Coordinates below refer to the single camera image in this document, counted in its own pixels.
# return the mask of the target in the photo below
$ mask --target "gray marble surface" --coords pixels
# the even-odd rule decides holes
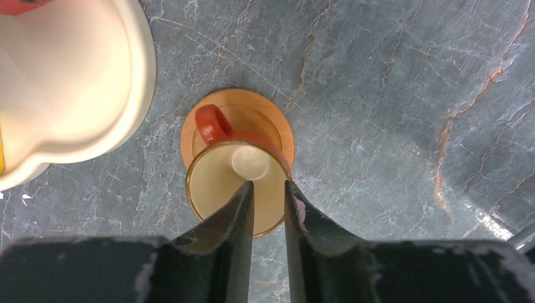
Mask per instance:
[[[116,151],[51,165],[0,199],[27,236],[197,224],[179,135],[206,94],[283,109],[308,199],[372,240],[506,239],[535,221],[535,4],[501,0],[143,0],[158,59],[146,121]],[[284,226],[254,240],[251,302],[289,302]]]

